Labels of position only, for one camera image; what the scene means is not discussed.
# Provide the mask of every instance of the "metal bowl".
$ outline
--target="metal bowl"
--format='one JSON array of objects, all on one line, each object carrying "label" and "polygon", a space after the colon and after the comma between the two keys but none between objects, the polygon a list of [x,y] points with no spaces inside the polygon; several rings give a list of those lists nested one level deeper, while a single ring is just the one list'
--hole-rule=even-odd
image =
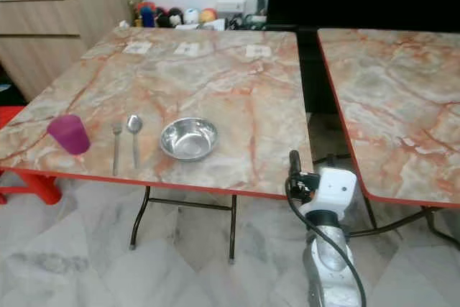
[{"label": "metal bowl", "polygon": [[201,118],[183,118],[161,132],[160,146],[169,156],[183,161],[199,160],[211,151],[217,141],[217,129]]}]

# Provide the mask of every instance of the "purple cup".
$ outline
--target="purple cup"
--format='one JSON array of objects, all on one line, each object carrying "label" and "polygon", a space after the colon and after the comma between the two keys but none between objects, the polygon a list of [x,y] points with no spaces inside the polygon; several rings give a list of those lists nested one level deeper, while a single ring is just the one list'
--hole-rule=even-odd
[{"label": "purple cup", "polygon": [[90,146],[79,116],[71,114],[59,116],[48,125],[47,131],[72,155],[83,154]]}]

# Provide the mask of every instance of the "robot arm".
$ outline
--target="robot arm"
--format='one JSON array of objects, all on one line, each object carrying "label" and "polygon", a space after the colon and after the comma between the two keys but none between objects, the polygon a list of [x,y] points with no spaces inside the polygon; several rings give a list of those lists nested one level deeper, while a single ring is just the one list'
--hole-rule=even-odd
[{"label": "robot arm", "polygon": [[[350,269],[353,257],[339,224],[350,204],[356,181],[352,172],[335,168],[322,168],[319,175],[302,173],[298,152],[290,153],[286,194],[288,198],[303,202],[298,213],[304,218],[308,228],[303,261],[310,283],[311,307],[365,306],[365,296],[361,297],[362,304],[360,303],[355,284],[356,270],[353,268],[355,275]],[[323,235],[335,243],[342,254],[347,256],[349,263]]]}]

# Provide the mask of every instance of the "table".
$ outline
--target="table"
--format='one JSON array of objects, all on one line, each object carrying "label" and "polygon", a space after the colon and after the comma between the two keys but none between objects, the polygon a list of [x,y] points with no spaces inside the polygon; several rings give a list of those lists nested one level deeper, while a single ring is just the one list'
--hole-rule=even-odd
[{"label": "table", "polygon": [[318,36],[365,196],[432,211],[460,207],[460,35]]},{"label": "table", "polygon": [[[61,114],[83,120],[89,151],[71,156],[46,135]],[[124,130],[115,177],[111,124],[130,114],[144,122],[140,168],[133,167],[132,135]],[[199,162],[179,162],[159,146],[162,129],[186,116],[206,118],[219,132],[216,148]],[[23,179],[38,174],[228,193],[234,209],[236,195],[285,198],[289,151],[298,150],[312,170],[295,34],[115,29],[4,127],[0,143],[0,169]],[[143,209],[154,199],[146,188]]]}]

